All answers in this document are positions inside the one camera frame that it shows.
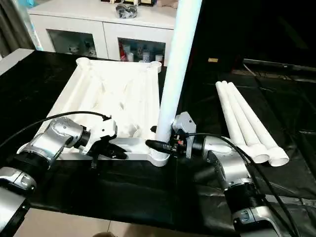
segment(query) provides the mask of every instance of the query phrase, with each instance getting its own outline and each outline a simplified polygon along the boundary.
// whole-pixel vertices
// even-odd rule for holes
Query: white vertical pipe
[[[156,140],[168,142],[187,69],[202,0],[180,0],[165,77]]]
[[[229,88],[237,99],[240,107],[242,108],[244,114],[246,115],[248,121],[250,122],[252,128],[256,132],[259,140],[263,145],[266,146],[269,152],[269,163],[271,166],[281,166],[289,162],[289,157],[285,151],[277,145],[273,137],[264,127],[260,119],[253,112],[252,108],[248,105],[246,100],[243,98],[241,93],[237,90],[235,85],[230,82],[228,83]]]
[[[224,118],[225,118],[225,122],[226,122],[226,126],[229,132],[230,139],[235,145],[243,149],[248,155],[252,156],[249,153],[249,149],[246,146],[245,140],[242,136],[242,133],[237,123],[233,109],[231,108],[231,105],[229,103],[228,95],[225,91],[224,85],[220,81],[216,82],[215,85],[216,85],[216,90],[218,93],[219,100],[221,102],[221,106],[222,106],[222,110],[223,110],[223,114],[224,114]]]
[[[243,138],[250,149],[251,157],[256,163],[263,163],[269,160],[269,155],[267,148],[260,143],[257,134],[253,130],[246,115],[243,113],[240,105],[238,104],[234,94],[230,91],[226,81],[222,82],[223,88],[225,89],[229,103],[232,107],[240,130],[242,132]]]

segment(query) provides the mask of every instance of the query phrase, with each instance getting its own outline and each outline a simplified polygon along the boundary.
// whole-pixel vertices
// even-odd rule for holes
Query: white plastic tray
[[[77,59],[77,68],[47,116],[69,111],[94,111],[111,115],[118,126],[118,137],[154,139],[150,128],[157,125],[159,114],[158,66],[154,63],[132,63]],[[68,116],[89,130],[102,121],[94,115]],[[38,133],[43,132],[44,122]],[[65,149],[63,153],[76,153]],[[61,155],[62,159],[82,159]]]

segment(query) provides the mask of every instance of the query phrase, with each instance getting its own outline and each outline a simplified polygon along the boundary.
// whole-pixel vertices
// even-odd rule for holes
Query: bottle
[[[150,52],[149,51],[143,52],[143,62],[150,63]]]
[[[136,54],[137,54],[137,57],[138,58],[143,58],[143,44],[142,43],[137,43],[137,52],[136,52]]]
[[[126,55],[124,53],[123,46],[122,46],[121,43],[119,43],[118,46],[119,46],[119,57],[120,57],[120,60],[122,62],[125,62],[126,61]]]
[[[125,52],[126,56],[130,53],[130,45],[123,44],[123,51]]]
[[[157,62],[162,62],[162,60],[163,60],[163,56],[162,56],[161,54],[157,54],[157,55],[155,56],[155,61],[157,61]]]
[[[134,62],[134,54],[132,52],[127,55],[127,60],[129,62]]]

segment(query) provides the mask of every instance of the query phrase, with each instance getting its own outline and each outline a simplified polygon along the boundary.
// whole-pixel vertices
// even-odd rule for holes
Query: black table surface
[[[76,68],[74,55],[35,51],[0,77],[0,142],[44,118]],[[165,69],[159,74],[160,95]],[[282,167],[260,165],[282,196],[302,236],[316,235],[316,83],[187,72],[178,112],[188,111],[197,131],[228,136],[215,82],[232,81],[290,157]],[[0,162],[39,127],[2,148]],[[236,235],[216,180],[195,181],[209,165],[196,157],[170,158],[164,167],[148,161],[58,160],[31,196],[35,208],[147,224],[209,235]],[[261,189],[282,214],[260,176]]]

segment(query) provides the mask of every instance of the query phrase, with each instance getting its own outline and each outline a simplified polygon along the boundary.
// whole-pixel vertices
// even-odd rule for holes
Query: black cable
[[[248,172],[251,175],[251,178],[255,184],[255,186],[257,187],[259,193],[261,195],[263,195],[263,201],[265,202],[266,206],[271,210],[271,212],[280,220],[280,222],[282,223],[282,225],[285,227],[285,229],[289,232],[289,234],[292,237],[295,237],[295,234],[293,233],[292,229],[289,227],[288,223],[284,220],[284,218],[282,218],[282,216],[278,213],[278,211],[271,205],[271,203],[266,199],[265,194],[261,191],[259,182],[256,178],[256,175],[254,174],[254,172],[252,172],[251,169],[248,169]]]
[[[314,113],[316,113],[316,107],[313,103],[310,102],[310,100],[308,99],[305,91],[302,89],[302,87],[300,86],[300,84],[298,83],[297,80],[293,79],[291,76],[286,75],[291,81],[293,81],[296,85],[297,88],[299,90],[300,96],[303,98],[303,100],[310,106],[310,108],[313,110]]]
[[[110,119],[109,117],[107,117],[106,115],[97,113],[97,112],[91,112],[91,111],[72,111],[72,112],[66,112],[66,113],[62,113],[62,114],[57,114],[57,115],[53,115],[53,116],[49,116],[47,118],[43,118],[39,121],[33,122],[30,125],[22,128],[21,130],[19,130],[18,132],[14,133],[12,136],[10,136],[9,138],[7,138],[4,142],[2,142],[0,144],[0,148],[3,147],[5,144],[7,144],[10,140],[12,140],[13,138],[15,138],[17,135],[19,135],[20,133],[24,132],[25,130],[39,124],[42,122],[45,122],[47,120],[51,120],[51,119],[55,119],[61,116],[66,116],[66,115],[75,115],[75,114],[90,114],[90,115],[97,115],[103,118],[103,121]]]
[[[234,148],[238,154],[241,156],[241,158],[246,162],[246,163],[251,163],[255,169],[258,171],[258,173],[261,175],[261,177],[263,178],[263,180],[265,181],[265,183],[267,184],[269,190],[271,191],[271,193],[273,194],[273,196],[276,198],[277,202],[279,203],[280,207],[282,208],[283,212],[285,213],[285,215],[287,216],[293,231],[296,235],[296,237],[300,237],[300,233],[298,231],[298,228],[296,226],[296,223],[291,215],[291,213],[288,211],[288,209],[286,208],[285,204],[283,203],[283,201],[281,200],[281,198],[278,196],[278,194],[276,193],[276,191],[274,190],[274,188],[272,187],[272,185],[270,184],[269,180],[267,179],[267,177],[265,176],[265,174],[263,173],[263,171],[259,168],[258,164],[255,163],[253,161],[253,159],[246,153],[244,152],[242,149],[240,149],[238,146],[236,146],[235,144],[233,144],[230,140],[226,139],[225,137],[222,137],[220,135],[216,135],[216,134],[211,134],[211,133],[187,133],[186,137],[190,137],[190,136],[213,136],[213,137],[217,137],[223,141],[225,141],[227,144],[229,144],[232,148]]]

